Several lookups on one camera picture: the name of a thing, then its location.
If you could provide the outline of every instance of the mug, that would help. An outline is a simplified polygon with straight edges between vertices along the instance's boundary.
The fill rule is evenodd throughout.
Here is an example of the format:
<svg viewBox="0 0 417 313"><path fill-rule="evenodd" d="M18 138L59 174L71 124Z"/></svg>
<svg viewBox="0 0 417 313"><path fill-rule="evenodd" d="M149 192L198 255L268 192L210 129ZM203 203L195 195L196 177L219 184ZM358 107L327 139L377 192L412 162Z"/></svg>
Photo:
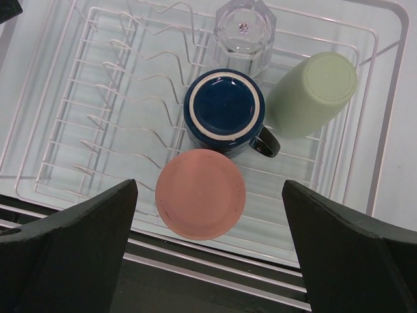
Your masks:
<svg viewBox="0 0 417 313"><path fill-rule="evenodd" d="M270 92L268 124L282 137L310 135L346 106L357 83L355 68L344 56L314 55L289 71Z"/></svg>
<svg viewBox="0 0 417 313"><path fill-rule="evenodd" d="M206 72L187 90L184 121L194 147L233 158L252 147L275 157L280 144L263 126L265 102L249 76L230 69Z"/></svg>

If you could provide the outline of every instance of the white surface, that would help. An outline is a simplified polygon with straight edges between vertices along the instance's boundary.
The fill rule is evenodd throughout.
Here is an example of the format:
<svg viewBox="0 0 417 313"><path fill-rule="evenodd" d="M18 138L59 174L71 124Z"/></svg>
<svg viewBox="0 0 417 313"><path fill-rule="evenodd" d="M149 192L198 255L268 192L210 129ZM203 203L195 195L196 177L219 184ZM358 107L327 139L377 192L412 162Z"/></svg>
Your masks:
<svg viewBox="0 0 417 313"><path fill-rule="evenodd" d="M417 231L417 2L397 0L410 17L372 216Z"/></svg>

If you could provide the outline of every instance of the upside-down glass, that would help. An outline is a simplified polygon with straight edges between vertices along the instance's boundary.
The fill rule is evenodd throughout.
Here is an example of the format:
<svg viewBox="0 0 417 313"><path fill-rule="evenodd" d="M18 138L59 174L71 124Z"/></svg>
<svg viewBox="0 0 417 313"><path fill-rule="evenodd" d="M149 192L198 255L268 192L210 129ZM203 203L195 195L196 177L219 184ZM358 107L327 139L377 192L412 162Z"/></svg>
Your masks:
<svg viewBox="0 0 417 313"><path fill-rule="evenodd" d="M232 0L216 12L209 69L238 70L262 84L272 57L276 17L262 0Z"/></svg>

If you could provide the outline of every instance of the wire rack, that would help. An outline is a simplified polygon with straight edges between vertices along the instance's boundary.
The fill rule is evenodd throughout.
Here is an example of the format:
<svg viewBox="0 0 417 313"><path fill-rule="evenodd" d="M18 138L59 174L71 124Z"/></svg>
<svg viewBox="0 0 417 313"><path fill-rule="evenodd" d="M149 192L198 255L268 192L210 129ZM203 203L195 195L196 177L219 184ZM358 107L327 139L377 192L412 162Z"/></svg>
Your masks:
<svg viewBox="0 0 417 313"><path fill-rule="evenodd" d="M134 178L139 187L134 227L176 237L158 215L154 188L162 168L192 148L182 120L182 100L187 87L206 71L205 52L214 16L196 12L187 3L119 2L114 7L68 0L68 17L15 189L19 197L33 201L20 194L19 187L24 184L23 170L42 119L48 88L63 58L66 32L73 14L77 14L79 31L75 32L72 58L64 71L68 75L55 104L49 135L43 141L44 153L33 190L45 199L42 203L62 209L120 180ZM360 85L346 110L318 133L299 140L282 139L283 149L276 158L246 151L233 160L246 182L244 214L227 234L202 244L298 267L281 199L282 186L285 180L294 179L325 196L331 195L340 182L338 169L345 164L342 143L349 135L353 150L356 144L375 60L397 49L399 40L379 50L379 36L368 27L276 5L269 7L281 23L276 29L266 82L261 86L264 95L296 64L323 51L348 57L357 69ZM285 21L291 24L297 19L317 23L328 33L285 27ZM340 39L334 39L334 31L341 34ZM357 44L358 38L367 44ZM352 120L354 133L349 127Z"/></svg>

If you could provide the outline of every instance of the cup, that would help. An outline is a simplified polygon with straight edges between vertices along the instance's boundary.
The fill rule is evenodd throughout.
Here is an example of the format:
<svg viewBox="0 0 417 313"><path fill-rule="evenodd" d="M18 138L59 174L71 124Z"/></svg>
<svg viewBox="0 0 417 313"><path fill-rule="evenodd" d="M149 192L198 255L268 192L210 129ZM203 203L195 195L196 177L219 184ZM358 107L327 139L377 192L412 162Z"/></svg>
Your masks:
<svg viewBox="0 0 417 313"><path fill-rule="evenodd" d="M233 158L252 147L275 157L280 144L263 126L265 102L247 75L226 68L211 70L191 84L184 99L184 120L194 147Z"/></svg>
<svg viewBox="0 0 417 313"><path fill-rule="evenodd" d="M345 107L357 83L355 68L344 56L314 55L295 66L270 92L268 124L282 137L312 134Z"/></svg>
<svg viewBox="0 0 417 313"><path fill-rule="evenodd" d="M276 17L262 0L232 0L216 12L209 69L238 70L261 84L272 58Z"/></svg>

